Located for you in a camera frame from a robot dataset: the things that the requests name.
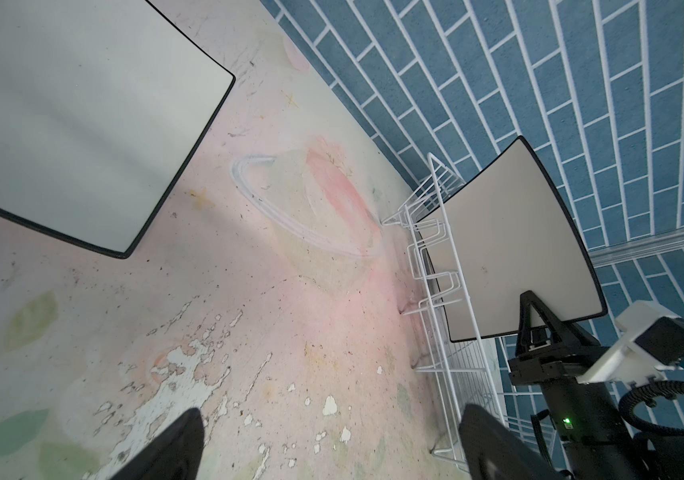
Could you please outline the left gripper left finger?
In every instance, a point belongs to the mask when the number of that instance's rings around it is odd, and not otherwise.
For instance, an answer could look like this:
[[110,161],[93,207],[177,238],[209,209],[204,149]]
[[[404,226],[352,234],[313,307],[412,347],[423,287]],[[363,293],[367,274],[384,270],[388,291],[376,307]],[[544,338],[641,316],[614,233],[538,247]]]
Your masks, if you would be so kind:
[[195,480],[201,465],[205,427],[190,408],[123,466],[113,480]]

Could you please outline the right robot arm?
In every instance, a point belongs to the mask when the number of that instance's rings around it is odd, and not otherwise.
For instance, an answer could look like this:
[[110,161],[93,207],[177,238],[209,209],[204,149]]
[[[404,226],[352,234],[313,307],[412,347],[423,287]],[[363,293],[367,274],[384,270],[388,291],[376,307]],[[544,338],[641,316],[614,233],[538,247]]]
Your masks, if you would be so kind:
[[684,397],[684,318],[637,301],[617,323],[606,347],[523,293],[511,382],[540,388],[574,478],[684,479],[684,428],[636,412]]

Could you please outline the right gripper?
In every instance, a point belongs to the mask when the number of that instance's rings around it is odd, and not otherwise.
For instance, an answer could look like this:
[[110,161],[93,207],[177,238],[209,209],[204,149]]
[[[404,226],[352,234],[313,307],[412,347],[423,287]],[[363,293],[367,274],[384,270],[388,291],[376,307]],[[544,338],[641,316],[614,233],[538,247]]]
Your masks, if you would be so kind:
[[516,354],[509,361],[514,386],[576,378],[608,350],[600,344],[582,345],[575,331],[533,291],[520,295]]

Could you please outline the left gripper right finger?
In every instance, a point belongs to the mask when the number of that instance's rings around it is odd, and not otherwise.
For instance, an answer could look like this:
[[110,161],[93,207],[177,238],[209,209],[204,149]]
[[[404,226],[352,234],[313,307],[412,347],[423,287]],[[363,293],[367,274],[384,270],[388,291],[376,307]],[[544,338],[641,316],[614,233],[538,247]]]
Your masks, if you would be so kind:
[[473,480],[563,479],[480,405],[468,403],[464,407],[459,437]]

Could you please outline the white square plate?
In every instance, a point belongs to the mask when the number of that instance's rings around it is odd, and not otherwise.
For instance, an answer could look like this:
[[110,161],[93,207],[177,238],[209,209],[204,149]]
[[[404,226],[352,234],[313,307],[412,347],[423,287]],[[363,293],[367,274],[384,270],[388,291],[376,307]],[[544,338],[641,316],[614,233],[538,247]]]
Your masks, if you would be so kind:
[[453,236],[428,248],[433,267],[465,281],[446,307],[451,342],[517,333],[527,291],[563,322],[607,314],[580,231],[524,137],[424,218],[448,221]]
[[125,259],[235,76],[148,1],[0,1],[0,217]]

